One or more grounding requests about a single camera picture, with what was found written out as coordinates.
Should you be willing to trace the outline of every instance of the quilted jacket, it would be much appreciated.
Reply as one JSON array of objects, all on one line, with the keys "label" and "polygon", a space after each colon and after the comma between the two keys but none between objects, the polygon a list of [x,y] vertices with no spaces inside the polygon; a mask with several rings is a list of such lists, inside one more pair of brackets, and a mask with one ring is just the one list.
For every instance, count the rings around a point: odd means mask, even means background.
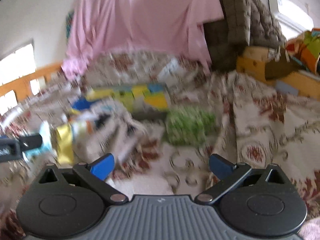
[{"label": "quilted jacket", "polygon": [[261,0],[220,0],[224,20],[204,24],[212,69],[236,68],[246,46],[278,49],[286,41],[278,21]]}]

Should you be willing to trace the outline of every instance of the air conditioner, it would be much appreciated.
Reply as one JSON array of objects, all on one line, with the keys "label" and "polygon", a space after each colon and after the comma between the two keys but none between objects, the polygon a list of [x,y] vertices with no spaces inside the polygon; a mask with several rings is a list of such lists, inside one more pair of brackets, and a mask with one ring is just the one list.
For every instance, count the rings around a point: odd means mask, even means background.
[{"label": "air conditioner", "polygon": [[289,0],[269,0],[270,11],[282,22],[299,33],[314,27],[311,17]]}]

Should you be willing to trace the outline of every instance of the pink sheet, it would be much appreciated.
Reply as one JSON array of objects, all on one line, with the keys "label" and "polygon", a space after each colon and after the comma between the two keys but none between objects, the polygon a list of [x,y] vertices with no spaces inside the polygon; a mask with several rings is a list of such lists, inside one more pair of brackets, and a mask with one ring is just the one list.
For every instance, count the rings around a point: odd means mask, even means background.
[{"label": "pink sheet", "polygon": [[149,50],[199,60],[209,72],[203,23],[220,19],[219,0],[79,0],[62,69],[73,79],[101,53]]}]

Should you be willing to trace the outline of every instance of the green plush toy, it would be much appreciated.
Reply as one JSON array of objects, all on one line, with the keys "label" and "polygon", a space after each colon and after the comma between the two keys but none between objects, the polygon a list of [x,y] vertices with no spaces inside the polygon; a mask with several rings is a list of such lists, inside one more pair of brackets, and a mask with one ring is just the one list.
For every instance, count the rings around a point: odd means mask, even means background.
[{"label": "green plush toy", "polygon": [[199,146],[215,124],[215,115],[198,107],[171,110],[166,119],[168,140],[173,145]]}]

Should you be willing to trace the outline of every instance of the wooden headboard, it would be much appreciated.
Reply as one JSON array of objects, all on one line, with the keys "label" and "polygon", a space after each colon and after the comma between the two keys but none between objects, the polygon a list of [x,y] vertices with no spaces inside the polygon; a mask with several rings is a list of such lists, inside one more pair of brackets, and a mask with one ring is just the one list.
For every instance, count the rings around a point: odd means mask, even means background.
[{"label": "wooden headboard", "polygon": [[51,75],[58,72],[61,69],[61,63],[57,62],[45,67],[39,68],[34,73],[15,79],[7,84],[0,86],[0,97],[4,96],[11,90],[16,94],[17,102],[24,100],[27,97],[32,96],[30,87],[30,81],[44,77],[45,83],[51,80]]}]

